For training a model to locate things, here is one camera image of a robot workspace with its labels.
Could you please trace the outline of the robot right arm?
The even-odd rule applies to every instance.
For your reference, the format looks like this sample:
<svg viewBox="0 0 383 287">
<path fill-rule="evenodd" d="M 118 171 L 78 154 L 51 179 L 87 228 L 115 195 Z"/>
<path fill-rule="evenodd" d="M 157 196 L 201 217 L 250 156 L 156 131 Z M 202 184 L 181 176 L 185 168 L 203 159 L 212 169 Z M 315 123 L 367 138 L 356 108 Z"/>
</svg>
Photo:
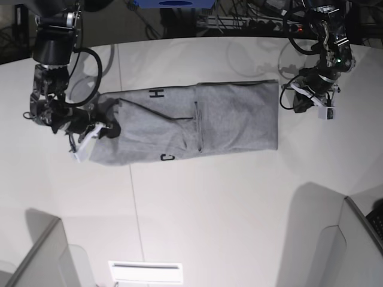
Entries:
<svg viewBox="0 0 383 287">
<path fill-rule="evenodd" d="M 28 1 L 25 5 L 36 16 L 37 37 L 33 59 L 37 62 L 34 85 L 30 96 L 29 119 L 51 128 L 53 133 L 64 130 L 67 135 L 84 139 L 99 128 L 96 136 L 110 139 L 120 135 L 119 123 L 108 111 L 94 108 L 92 103 L 101 84 L 103 68 L 99 55 L 83 47 L 77 39 L 82 33 L 83 11 L 94 13 L 103 10 L 110 1 Z M 69 103 L 66 90 L 72 73 L 68 70 L 72 54 L 87 53 L 95 58 L 97 76 L 93 90 L 85 99 Z"/>
</svg>

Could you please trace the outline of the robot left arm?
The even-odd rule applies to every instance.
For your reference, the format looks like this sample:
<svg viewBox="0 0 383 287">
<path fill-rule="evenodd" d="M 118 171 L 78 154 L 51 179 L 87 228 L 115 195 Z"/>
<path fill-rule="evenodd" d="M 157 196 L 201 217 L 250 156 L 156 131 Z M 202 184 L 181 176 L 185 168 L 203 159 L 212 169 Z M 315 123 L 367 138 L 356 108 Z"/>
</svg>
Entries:
<svg viewBox="0 0 383 287">
<path fill-rule="evenodd" d="M 317 64 L 300 71 L 289 84 L 295 91 L 293 111 L 304 113 L 313 106 L 323 107 L 325 118 L 334 114 L 333 98 L 341 92 L 338 80 L 355 65 L 350 41 L 346 35 L 346 8 L 343 1 L 303 1 L 301 10 L 317 36 L 309 51 L 319 55 Z"/>
</svg>

